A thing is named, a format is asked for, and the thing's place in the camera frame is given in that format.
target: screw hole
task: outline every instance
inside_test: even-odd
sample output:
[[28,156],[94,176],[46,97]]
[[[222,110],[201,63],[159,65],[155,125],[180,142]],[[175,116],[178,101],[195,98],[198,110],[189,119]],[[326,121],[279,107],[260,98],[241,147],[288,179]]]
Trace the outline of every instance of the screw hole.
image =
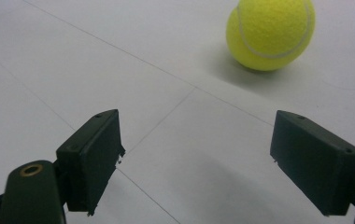
[[28,165],[21,169],[20,175],[25,177],[31,175],[37,175],[42,170],[43,170],[43,166],[41,164]]

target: tennis ball seam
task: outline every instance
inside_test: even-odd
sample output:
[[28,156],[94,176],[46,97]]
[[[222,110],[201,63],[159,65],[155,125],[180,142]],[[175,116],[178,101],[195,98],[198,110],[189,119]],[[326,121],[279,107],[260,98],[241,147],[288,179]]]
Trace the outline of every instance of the tennis ball seam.
[[242,41],[244,42],[244,45],[255,55],[263,57],[263,58],[268,58],[268,59],[277,59],[277,58],[283,58],[291,53],[293,53],[295,50],[297,50],[298,48],[300,48],[300,46],[305,42],[307,36],[310,33],[310,26],[311,26],[311,13],[309,10],[309,6],[307,2],[304,2],[305,5],[305,12],[306,12],[306,28],[305,28],[305,33],[303,34],[302,38],[300,39],[299,43],[294,46],[292,49],[289,49],[285,52],[279,53],[279,54],[265,54],[265,53],[261,53],[259,51],[257,51],[256,49],[254,49],[247,41],[247,39],[245,38],[245,33],[244,30],[242,28],[242,22],[241,22],[241,12],[239,9],[239,5],[236,7],[237,10],[237,14],[238,14],[238,27],[239,27],[239,33],[241,34],[241,38]]

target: white surface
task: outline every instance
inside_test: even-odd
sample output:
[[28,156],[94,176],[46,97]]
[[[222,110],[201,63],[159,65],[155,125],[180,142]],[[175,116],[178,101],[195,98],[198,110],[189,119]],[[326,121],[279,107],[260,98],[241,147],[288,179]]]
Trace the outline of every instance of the white surface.
[[14,167],[53,161],[90,116],[118,108],[125,175],[95,217],[68,222],[352,223],[354,208],[322,217],[269,144],[285,109],[355,145],[355,3],[315,0],[312,42],[273,73],[229,55],[236,4],[0,0],[0,193]]

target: tennis ball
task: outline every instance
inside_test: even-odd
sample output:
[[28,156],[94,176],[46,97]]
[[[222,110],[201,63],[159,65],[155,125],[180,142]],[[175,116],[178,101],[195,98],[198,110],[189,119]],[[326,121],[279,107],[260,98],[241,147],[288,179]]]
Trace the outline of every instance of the tennis ball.
[[305,50],[314,27],[310,0],[240,0],[227,23],[227,45],[244,66],[276,70]]

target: tile grout line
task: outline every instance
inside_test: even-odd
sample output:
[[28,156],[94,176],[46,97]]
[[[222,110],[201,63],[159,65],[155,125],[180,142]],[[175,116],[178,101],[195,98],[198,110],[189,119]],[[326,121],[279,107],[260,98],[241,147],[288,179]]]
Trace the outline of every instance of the tile grout line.
[[73,128],[64,118],[62,118],[54,109],[52,109],[51,106],[49,106],[43,99],[37,96],[34,91],[32,91],[30,88],[28,88],[22,81],[20,81],[19,78],[17,78],[12,72],[10,72],[6,67],[3,66],[2,63],[0,63],[0,66],[7,71],[20,85],[22,85],[27,91],[29,91],[34,97],[41,102],[41,104],[45,105],[53,114],[55,114],[59,119],[61,119],[68,127],[70,127],[73,131],[76,129]]
[[63,19],[61,19],[61,18],[59,18],[59,17],[57,17],[57,16],[55,16],[55,15],[49,13],[48,11],[44,10],[44,9],[41,8],[41,7],[38,7],[38,6],[36,6],[36,5],[34,5],[34,4],[30,3],[30,2],[27,2],[26,0],[22,0],[22,1],[25,2],[25,3],[27,3],[28,5],[30,5],[30,6],[32,6],[32,7],[35,7],[35,8],[37,8],[37,9],[43,11],[44,13],[46,13],[46,14],[52,16],[53,18],[57,19],[58,21],[62,21],[62,22],[64,22],[64,23],[66,23],[66,24],[72,26],[73,28],[75,28],[75,29],[81,31],[82,33],[84,33],[84,34],[86,34],[86,35],[89,35],[89,36],[92,36],[93,38],[95,38],[95,39],[97,39],[97,40],[99,40],[99,41],[101,41],[101,42],[103,42],[103,43],[109,45],[110,47],[115,48],[115,49],[118,49],[118,50],[120,50],[120,51],[122,51],[122,52],[124,52],[124,53],[126,53],[126,54],[128,54],[128,55],[130,55],[131,57],[134,57],[134,58],[138,59],[138,60],[141,61],[142,63],[146,63],[146,64],[148,64],[148,65],[150,65],[150,66],[152,66],[152,67],[154,67],[154,68],[156,68],[156,69],[158,69],[158,70],[160,70],[160,71],[162,71],[162,72],[168,74],[169,76],[175,77],[176,79],[179,79],[180,81],[182,81],[182,82],[184,82],[184,83],[186,83],[186,84],[188,84],[188,85],[190,85],[190,86],[193,86],[190,82],[188,82],[188,81],[182,79],[181,77],[177,77],[177,76],[175,76],[175,75],[173,75],[173,74],[171,74],[171,73],[169,73],[169,72],[163,70],[161,67],[159,67],[159,66],[157,66],[157,65],[155,65],[155,64],[153,64],[153,63],[149,63],[149,62],[147,62],[147,61],[145,61],[145,60],[139,58],[138,56],[134,55],[133,53],[130,53],[130,52],[128,52],[128,51],[125,50],[125,49],[119,48],[119,47],[117,47],[116,45],[113,45],[113,44],[111,44],[111,43],[105,41],[104,39],[102,39],[102,38],[100,38],[100,37],[98,37],[98,36],[96,36],[96,35],[93,35],[93,34],[87,32],[87,31],[85,31],[85,30],[83,30],[83,29],[77,27],[77,26],[74,25],[74,24],[72,24],[72,23],[70,23],[70,22],[68,22],[68,21],[65,21],[65,20],[63,20]]
[[185,102],[185,101],[187,100],[187,98],[189,98],[189,96],[192,95],[192,93],[193,93],[195,90],[197,90],[196,87],[193,88],[177,105],[175,105],[174,108],[172,108],[172,110],[169,111],[168,114],[166,114],[166,115],[163,117],[163,119],[161,119],[160,121],[158,121],[158,123],[157,123],[148,133],[146,133],[145,136],[143,136],[143,137],[139,140],[139,142],[138,142],[130,151],[128,151],[128,152],[126,153],[125,158],[126,158],[131,152],[133,152],[133,151],[143,142],[143,140],[145,140],[145,138],[147,138],[151,133],[153,133],[154,130],[155,130],[156,128],[158,128],[158,126],[160,126],[160,124],[161,124],[164,120],[166,120],[166,119],[169,117],[169,115],[171,115],[181,104],[183,104],[183,102]]
[[159,203],[157,203],[153,198],[151,198],[151,196],[149,196],[142,188],[140,188],[135,182],[134,180],[132,180],[128,175],[126,175],[122,170],[120,170],[119,168],[117,168],[118,171],[120,171],[127,179],[129,179],[137,188],[140,189],[140,191],[142,191],[146,196],[148,196],[154,203],[156,203],[161,209],[163,209],[163,211],[168,214],[168,216],[170,216],[172,219],[174,219],[178,224],[180,224],[180,222],[174,217],[172,216],[168,211],[166,211]]
[[52,16],[53,18],[55,18],[55,19],[57,19],[57,20],[59,20],[59,21],[62,21],[62,22],[64,22],[64,23],[66,23],[66,24],[68,24],[68,25],[74,27],[74,28],[77,29],[77,30],[80,30],[80,31],[83,32],[84,34],[87,34],[87,35],[89,35],[89,36],[92,36],[93,38],[96,38],[97,40],[99,40],[99,41],[101,41],[101,42],[103,42],[103,43],[109,45],[109,46],[112,47],[112,48],[118,49],[118,50],[120,50],[120,51],[122,51],[122,52],[124,52],[124,53],[126,53],[126,54],[128,54],[128,55],[130,55],[130,56],[132,56],[132,57],[134,57],[134,58],[136,58],[136,59],[138,59],[139,61],[141,61],[141,62],[143,62],[143,63],[146,63],[146,64],[148,64],[148,65],[150,65],[150,66],[152,66],[152,67],[154,67],[154,68],[156,68],[156,69],[158,69],[158,70],[160,70],[160,71],[162,71],[162,72],[168,74],[169,76],[174,77],[174,78],[176,78],[176,79],[178,79],[178,80],[180,80],[180,81],[182,81],[182,82],[184,82],[184,83],[186,83],[186,84],[188,84],[188,85],[194,87],[195,89],[198,89],[198,90],[200,90],[200,91],[203,91],[203,92],[205,92],[205,93],[207,93],[207,94],[209,94],[209,95],[215,97],[216,99],[219,99],[219,100],[223,101],[223,102],[224,102],[225,104],[227,104],[227,105],[231,105],[232,107],[234,107],[234,108],[236,108],[236,109],[238,109],[238,110],[240,110],[240,111],[242,111],[242,112],[244,112],[244,113],[250,115],[251,117],[254,117],[255,119],[257,119],[257,120],[259,120],[259,121],[261,121],[261,122],[264,122],[264,123],[266,123],[266,124],[268,124],[268,125],[274,126],[274,124],[270,124],[270,123],[268,123],[267,121],[265,121],[265,120],[263,120],[263,119],[260,119],[260,118],[256,117],[255,115],[249,113],[248,111],[246,111],[246,110],[244,110],[244,109],[241,109],[241,108],[239,108],[239,107],[236,106],[236,105],[232,105],[232,104],[226,102],[225,100],[222,100],[220,97],[217,97],[217,96],[213,95],[212,93],[210,93],[210,92],[208,92],[208,91],[205,91],[205,90],[203,90],[202,88],[199,88],[198,86],[196,86],[196,85],[194,85],[194,84],[191,84],[189,81],[187,81],[187,80],[185,80],[185,79],[183,79],[183,78],[181,78],[181,77],[177,77],[177,76],[173,75],[172,73],[167,72],[166,70],[162,69],[161,67],[159,67],[159,66],[157,66],[157,65],[155,65],[155,64],[153,64],[153,63],[149,63],[149,62],[147,62],[147,61],[145,61],[145,60],[139,58],[138,56],[135,56],[133,53],[130,53],[130,52],[124,50],[124,49],[121,49],[121,48],[119,48],[119,47],[117,47],[117,46],[115,46],[115,45],[113,45],[113,44],[111,44],[111,43],[105,41],[104,39],[102,39],[102,38],[100,38],[100,37],[98,37],[98,36],[96,36],[96,35],[93,35],[93,34],[87,32],[87,31],[85,31],[85,30],[83,30],[83,29],[77,27],[76,25],[74,25],[74,24],[72,24],[72,23],[70,23],[70,22],[68,22],[68,21],[63,20],[63,19],[61,19],[61,18],[59,18],[59,17],[57,17],[57,16],[55,16],[55,15],[49,13],[48,11],[46,11],[46,10],[44,10],[44,9],[42,9],[42,8],[40,8],[40,7],[36,6],[36,5],[34,5],[34,4],[32,4],[32,3],[27,2],[27,0],[22,0],[22,1],[25,2],[25,3],[27,3],[28,5],[30,5],[30,6],[32,6],[32,7],[37,8],[38,10],[43,11],[44,13],[46,13],[46,14]]

